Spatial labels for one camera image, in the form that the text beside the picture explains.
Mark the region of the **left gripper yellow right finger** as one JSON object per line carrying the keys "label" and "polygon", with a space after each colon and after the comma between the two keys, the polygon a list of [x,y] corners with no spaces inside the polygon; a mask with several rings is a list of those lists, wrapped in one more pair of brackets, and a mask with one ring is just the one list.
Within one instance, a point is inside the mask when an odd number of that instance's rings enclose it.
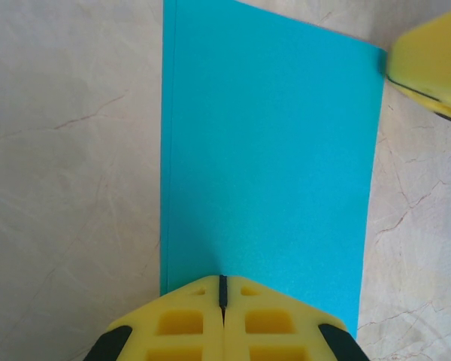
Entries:
{"label": "left gripper yellow right finger", "polygon": [[369,361],[338,318],[243,277],[223,278],[224,361]]}

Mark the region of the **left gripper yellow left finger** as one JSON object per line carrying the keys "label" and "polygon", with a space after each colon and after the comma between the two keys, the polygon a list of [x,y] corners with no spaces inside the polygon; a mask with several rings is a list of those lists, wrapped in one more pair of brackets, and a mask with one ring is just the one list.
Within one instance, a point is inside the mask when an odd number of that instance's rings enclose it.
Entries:
{"label": "left gripper yellow left finger", "polygon": [[224,277],[208,276],[112,322],[83,361],[224,361]]}

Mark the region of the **blue square paper sheet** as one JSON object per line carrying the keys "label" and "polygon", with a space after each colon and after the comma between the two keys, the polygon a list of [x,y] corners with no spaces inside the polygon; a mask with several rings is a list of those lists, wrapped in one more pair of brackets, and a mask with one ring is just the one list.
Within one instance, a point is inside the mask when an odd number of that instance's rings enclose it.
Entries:
{"label": "blue square paper sheet", "polygon": [[164,0],[160,291],[243,276],[356,333],[384,50],[236,0]]}

